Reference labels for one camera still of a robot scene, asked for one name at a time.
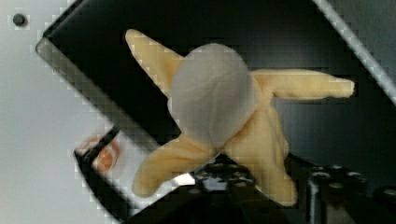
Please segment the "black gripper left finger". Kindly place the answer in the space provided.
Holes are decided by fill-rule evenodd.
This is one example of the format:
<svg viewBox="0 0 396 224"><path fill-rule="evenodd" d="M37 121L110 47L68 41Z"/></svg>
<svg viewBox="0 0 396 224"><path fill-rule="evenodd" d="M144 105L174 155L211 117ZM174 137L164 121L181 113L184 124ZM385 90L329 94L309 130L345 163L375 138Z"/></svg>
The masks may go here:
<svg viewBox="0 0 396 224"><path fill-rule="evenodd" d="M241 203L257 195L256 181L250 171L223 154L195 171L194 180L197 197L219 195Z"/></svg>

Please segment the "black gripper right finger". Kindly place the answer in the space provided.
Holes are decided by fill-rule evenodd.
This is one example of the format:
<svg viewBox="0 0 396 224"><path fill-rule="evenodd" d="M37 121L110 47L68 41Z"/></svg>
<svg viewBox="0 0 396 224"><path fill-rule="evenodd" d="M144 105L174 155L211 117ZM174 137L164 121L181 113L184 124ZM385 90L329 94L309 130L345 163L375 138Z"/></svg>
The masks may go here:
<svg viewBox="0 0 396 224"><path fill-rule="evenodd" d="M295 207L307 224L395 224L395 188L368 193L364 174L339 164L321 165L289 155L298 190Z"/></svg>

